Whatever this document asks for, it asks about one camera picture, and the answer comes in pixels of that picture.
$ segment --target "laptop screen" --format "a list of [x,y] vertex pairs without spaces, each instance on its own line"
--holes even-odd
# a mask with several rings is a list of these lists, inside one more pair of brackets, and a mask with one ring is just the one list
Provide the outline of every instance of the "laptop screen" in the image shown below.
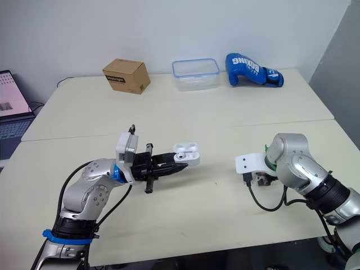
[[0,71],[0,117],[30,112],[31,109],[10,71]]

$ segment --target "boxing glove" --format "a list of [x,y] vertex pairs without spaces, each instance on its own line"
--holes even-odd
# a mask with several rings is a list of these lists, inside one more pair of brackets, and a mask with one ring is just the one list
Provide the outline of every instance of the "boxing glove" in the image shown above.
[[226,71],[232,86],[238,84],[237,76],[240,75],[265,86],[282,87],[284,84],[284,78],[279,71],[259,66],[239,53],[229,53],[226,56]]

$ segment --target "plastic food container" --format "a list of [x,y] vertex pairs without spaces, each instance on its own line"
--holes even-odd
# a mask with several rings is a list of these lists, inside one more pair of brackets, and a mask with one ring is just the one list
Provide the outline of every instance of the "plastic food container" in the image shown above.
[[212,58],[173,62],[173,75],[180,91],[216,88],[220,70]]

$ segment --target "brown box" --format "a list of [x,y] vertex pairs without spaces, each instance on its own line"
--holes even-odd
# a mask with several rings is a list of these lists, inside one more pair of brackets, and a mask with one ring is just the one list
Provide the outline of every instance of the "brown box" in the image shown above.
[[143,62],[115,59],[102,69],[113,90],[141,94],[150,84]]

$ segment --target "table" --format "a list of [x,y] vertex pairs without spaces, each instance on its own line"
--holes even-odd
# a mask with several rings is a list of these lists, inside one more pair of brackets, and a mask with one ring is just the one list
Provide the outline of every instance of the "table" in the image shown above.
[[269,88],[226,73],[216,89],[180,92],[170,74],[151,75],[143,94],[113,91],[104,76],[64,81],[22,137],[23,141],[118,134],[139,129],[225,128],[333,119],[298,71],[281,70],[285,83]]
[[[261,152],[278,132],[306,135],[310,153],[346,186],[360,190],[353,177],[360,152],[334,120],[305,121],[250,127],[208,128],[182,133],[168,129],[138,129],[138,152],[154,144],[154,154],[168,152],[177,142],[197,142],[198,166],[160,178],[154,193],[134,186],[121,206],[103,223],[100,239],[90,250],[90,264],[125,263],[206,251],[263,245],[325,235],[315,212],[303,204],[269,213],[253,202],[235,156]],[[89,136],[22,142],[0,174],[0,261],[7,270],[28,269],[51,228],[65,178],[80,164],[113,158],[120,136]],[[253,185],[259,201],[275,206],[282,192],[279,181]],[[126,191],[112,191],[103,213]],[[289,199],[299,197],[289,190]]]

